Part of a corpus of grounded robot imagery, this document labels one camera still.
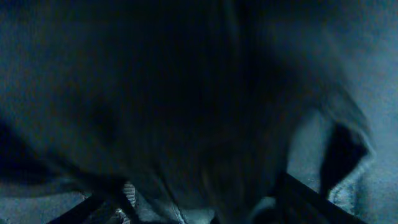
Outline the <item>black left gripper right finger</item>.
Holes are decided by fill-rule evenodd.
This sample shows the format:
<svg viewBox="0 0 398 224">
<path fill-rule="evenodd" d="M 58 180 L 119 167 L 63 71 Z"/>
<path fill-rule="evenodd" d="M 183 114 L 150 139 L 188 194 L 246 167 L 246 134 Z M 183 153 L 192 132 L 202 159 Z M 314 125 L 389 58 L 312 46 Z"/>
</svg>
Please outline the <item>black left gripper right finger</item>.
<svg viewBox="0 0 398 224">
<path fill-rule="evenodd" d="M 275 185 L 275 199 L 280 223 L 366 224 L 286 172 L 280 174 Z"/>
</svg>

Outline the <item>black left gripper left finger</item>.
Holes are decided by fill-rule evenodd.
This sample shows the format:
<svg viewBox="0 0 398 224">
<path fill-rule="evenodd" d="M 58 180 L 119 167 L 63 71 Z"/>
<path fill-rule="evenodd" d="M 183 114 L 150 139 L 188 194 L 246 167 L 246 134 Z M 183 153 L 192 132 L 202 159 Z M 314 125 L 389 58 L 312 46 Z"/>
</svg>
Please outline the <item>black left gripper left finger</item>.
<svg viewBox="0 0 398 224">
<path fill-rule="evenodd" d="M 71 210 L 47 222 L 47 224 L 84 224 L 84 223 L 140 223 L 125 188 L 129 184 L 121 182 L 111 188 L 115 195 L 103 198 L 93 193 Z"/>
</svg>

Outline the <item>black garment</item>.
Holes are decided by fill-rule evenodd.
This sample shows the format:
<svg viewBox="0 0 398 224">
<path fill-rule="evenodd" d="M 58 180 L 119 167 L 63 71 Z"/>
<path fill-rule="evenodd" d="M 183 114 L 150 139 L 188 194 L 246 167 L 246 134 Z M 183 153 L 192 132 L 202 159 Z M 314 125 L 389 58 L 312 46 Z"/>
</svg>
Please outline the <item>black garment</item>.
<svg viewBox="0 0 398 224">
<path fill-rule="evenodd" d="M 122 209 L 252 223 L 317 115 L 375 153 L 396 1 L 2 1 L 11 150 Z"/>
</svg>

